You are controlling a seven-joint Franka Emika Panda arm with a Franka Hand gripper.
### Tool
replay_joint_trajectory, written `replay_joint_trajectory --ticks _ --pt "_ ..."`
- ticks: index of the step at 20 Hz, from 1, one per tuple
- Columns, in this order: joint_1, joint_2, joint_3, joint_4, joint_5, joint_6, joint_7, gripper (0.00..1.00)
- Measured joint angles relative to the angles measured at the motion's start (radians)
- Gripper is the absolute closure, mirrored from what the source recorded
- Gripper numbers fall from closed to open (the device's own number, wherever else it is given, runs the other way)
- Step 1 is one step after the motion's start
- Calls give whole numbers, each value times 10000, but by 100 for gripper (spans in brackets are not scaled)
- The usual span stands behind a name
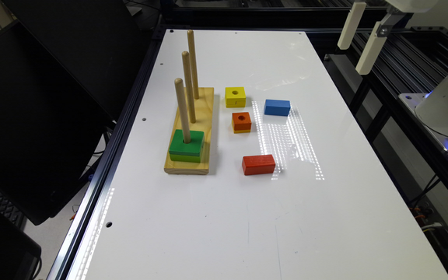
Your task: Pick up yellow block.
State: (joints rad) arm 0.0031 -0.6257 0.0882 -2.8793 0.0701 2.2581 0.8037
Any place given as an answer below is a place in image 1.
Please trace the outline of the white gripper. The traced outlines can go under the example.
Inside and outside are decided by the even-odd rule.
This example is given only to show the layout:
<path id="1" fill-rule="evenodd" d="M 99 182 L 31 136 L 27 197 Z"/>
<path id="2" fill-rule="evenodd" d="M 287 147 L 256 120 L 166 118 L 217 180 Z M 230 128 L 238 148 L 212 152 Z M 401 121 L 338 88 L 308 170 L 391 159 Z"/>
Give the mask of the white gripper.
<path id="1" fill-rule="evenodd" d="M 376 22 L 355 67 L 355 70 L 360 75 L 367 75 L 371 72 L 374 63 L 387 40 L 386 36 L 390 33 L 395 24 L 397 24 L 407 13 L 428 12 L 437 4 L 438 0 L 386 0 L 386 2 L 389 4 L 387 14 L 383 17 L 381 22 Z M 350 47 L 365 8 L 365 1 L 354 1 L 337 43 L 340 50 L 347 50 Z"/>

